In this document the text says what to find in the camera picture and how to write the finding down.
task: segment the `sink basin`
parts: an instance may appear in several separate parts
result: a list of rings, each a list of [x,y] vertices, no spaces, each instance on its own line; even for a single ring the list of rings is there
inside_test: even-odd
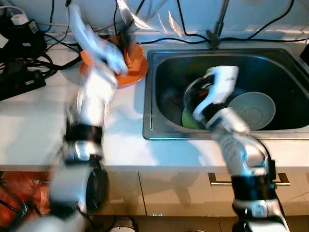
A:
[[[143,136],[147,139],[209,139],[206,130],[182,126],[187,86],[210,67],[235,65],[239,75],[227,104],[258,91],[276,105],[273,120],[252,134],[261,139],[309,138],[309,74],[283,49],[152,50],[146,77]]]

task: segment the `metal handle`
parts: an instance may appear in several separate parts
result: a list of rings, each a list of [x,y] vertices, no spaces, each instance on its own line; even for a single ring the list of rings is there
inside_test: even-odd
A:
[[[285,173],[278,173],[280,181],[274,181],[277,186],[290,186],[291,183],[289,182],[288,177]],[[231,181],[217,181],[215,173],[208,173],[208,178],[211,183],[211,186],[231,186]]]

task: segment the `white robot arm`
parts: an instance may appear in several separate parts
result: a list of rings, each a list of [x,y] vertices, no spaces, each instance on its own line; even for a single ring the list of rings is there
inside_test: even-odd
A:
[[[116,75],[127,73],[127,66],[115,45],[83,24],[79,7],[69,8],[75,38],[94,62],[84,75],[84,86],[67,106],[60,167],[50,183],[51,214],[25,223],[19,232],[85,231],[83,214],[100,208],[108,196],[108,175],[101,164],[104,118],[118,87]]]
[[[209,93],[192,107],[192,89],[207,86],[207,78],[214,74]],[[275,163],[266,147],[250,135],[248,125],[223,103],[234,90],[238,67],[218,66],[206,76],[195,80],[185,92],[185,105],[193,117],[211,132],[221,147],[231,174],[235,199],[233,209],[239,217],[235,232],[288,232],[280,201],[276,195]]]

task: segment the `power adapter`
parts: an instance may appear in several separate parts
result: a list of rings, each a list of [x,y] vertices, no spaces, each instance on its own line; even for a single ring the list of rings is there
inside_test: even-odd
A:
[[[14,60],[7,63],[0,74],[0,101],[45,85],[39,70],[29,71],[23,60]]]
[[[24,23],[26,20],[21,15],[12,18],[0,15],[0,34],[8,40],[8,43],[0,48],[0,62],[22,54],[37,54],[39,57],[45,51],[47,45],[44,34],[39,31],[34,20]]]

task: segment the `kitchen counter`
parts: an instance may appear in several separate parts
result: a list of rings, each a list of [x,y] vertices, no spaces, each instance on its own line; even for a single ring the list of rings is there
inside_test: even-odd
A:
[[[221,48],[284,48],[296,59],[303,43],[222,43]],[[206,44],[158,43],[151,49],[205,49]],[[56,46],[49,52],[56,64],[75,54]],[[39,171],[51,162],[65,130],[64,105],[81,84],[79,65],[58,71],[46,86],[0,101],[0,171]],[[108,170],[205,170],[225,172],[214,141],[151,141],[142,136],[145,79],[121,87],[110,105],[103,150]],[[309,140],[264,140],[280,170],[308,170]]]

